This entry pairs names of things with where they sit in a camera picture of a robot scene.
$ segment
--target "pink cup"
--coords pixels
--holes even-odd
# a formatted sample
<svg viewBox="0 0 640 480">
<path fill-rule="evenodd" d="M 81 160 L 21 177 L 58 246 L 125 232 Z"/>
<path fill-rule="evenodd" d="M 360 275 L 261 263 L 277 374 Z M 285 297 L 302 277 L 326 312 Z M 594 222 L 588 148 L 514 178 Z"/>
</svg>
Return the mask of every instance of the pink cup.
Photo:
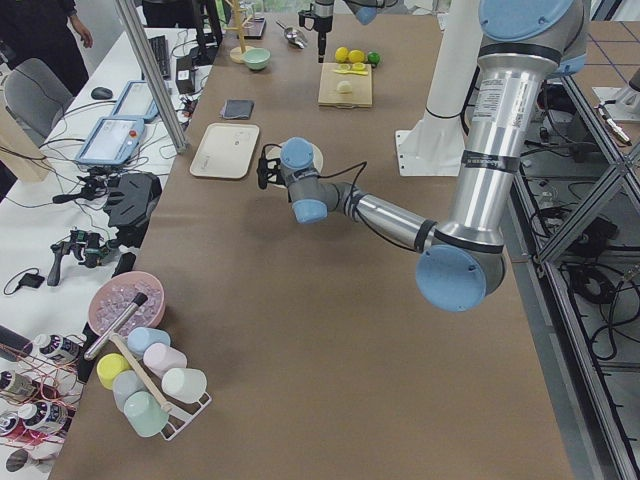
<svg viewBox="0 0 640 480">
<path fill-rule="evenodd" d="M 144 352 L 145 366 L 159 378 L 172 368 L 186 368 L 187 357 L 184 353 L 164 343 L 154 343 Z"/>
</svg>

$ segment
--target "yellow fruit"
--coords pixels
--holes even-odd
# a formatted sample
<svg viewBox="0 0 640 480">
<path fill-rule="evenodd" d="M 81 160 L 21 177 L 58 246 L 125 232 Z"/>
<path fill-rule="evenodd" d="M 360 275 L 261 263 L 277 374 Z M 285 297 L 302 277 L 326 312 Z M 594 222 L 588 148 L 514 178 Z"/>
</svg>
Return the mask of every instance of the yellow fruit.
<svg viewBox="0 0 640 480">
<path fill-rule="evenodd" d="M 366 56 L 362 50 L 351 50 L 349 52 L 349 61 L 351 63 L 364 62 L 365 58 Z"/>
<path fill-rule="evenodd" d="M 336 62 L 344 63 L 349 58 L 349 49 L 347 47 L 340 47 L 336 50 Z"/>
</svg>

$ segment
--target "yellow cup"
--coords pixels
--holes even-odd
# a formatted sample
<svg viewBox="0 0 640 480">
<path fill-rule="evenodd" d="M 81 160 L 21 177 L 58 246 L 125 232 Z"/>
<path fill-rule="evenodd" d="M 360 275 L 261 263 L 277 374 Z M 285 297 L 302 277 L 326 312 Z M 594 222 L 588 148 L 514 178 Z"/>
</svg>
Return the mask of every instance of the yellow cup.
<svg viewBox="0 0 640 480">
<path fill-rule="evenodd" d="M 125 370 L 131 370 L 131 365 L 119 353 L 110 353 L 100 359 L 96 370 L 102 386 L 107 390 L 112 390 L 116 377 Z"/>
</svg>

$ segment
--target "green lime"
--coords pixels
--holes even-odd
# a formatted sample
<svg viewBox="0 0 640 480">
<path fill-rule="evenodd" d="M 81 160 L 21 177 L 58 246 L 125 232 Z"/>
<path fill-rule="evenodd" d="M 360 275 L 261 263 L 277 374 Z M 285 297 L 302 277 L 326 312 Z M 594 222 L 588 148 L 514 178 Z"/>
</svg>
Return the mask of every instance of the green lime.
<svg viewBox="0 0 640 480">
<path fill-rule="evenodd" d="M 380 63 L 380 54 L 378 52 L 369 52 L 367 54 L 367 62 L 376 67 Z"/>
</svg>

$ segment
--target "metal spoon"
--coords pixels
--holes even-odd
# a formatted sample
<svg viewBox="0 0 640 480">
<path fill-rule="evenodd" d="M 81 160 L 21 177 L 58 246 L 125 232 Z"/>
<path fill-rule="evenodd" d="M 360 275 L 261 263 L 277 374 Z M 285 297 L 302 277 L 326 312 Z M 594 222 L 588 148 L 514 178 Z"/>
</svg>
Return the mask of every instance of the metal spoon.
<svg viewBox="0 0 640 480">
<path fill-rule="evenodd" d="M 307 46 L 307 38 L 300 30 L 295 27 L 287 27 L 280 20 L 276 20 L 276 23 L 284 30 L 284 37 L 291 45 L 295 45 L 298 48 Z"/>
</svg>

